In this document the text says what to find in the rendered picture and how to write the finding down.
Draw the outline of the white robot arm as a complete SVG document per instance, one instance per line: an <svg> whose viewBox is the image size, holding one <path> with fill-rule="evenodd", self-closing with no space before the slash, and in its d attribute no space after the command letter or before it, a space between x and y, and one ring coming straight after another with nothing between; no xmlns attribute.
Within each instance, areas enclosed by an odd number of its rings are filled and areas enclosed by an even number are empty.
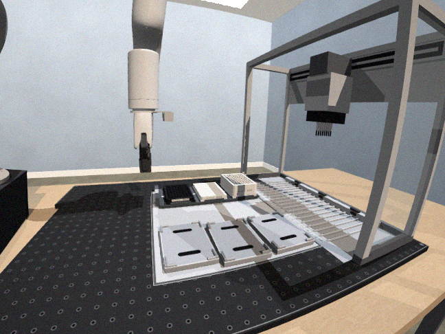
<svg viewBox="0 0 445 334"><path fill-rule="evenodd" d="M128 108L163 112L164 122L173 122L171 111L159 109L159 61L167 0L133 0L133 49L128 52ZM0 0L0 53L8 32L8 17Z"/></svg>

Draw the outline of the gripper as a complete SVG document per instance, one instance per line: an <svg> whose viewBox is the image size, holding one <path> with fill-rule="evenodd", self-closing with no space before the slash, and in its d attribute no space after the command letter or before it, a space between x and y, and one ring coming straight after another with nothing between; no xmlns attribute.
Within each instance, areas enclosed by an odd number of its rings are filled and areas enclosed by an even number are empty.
<svg viewBox="0 0 445 334"><path fill-rule="evenodd" d="M134 113L134 148L139 147L139 171L151 172L151 153L153 139L152 111L130 111Z"/></svg>

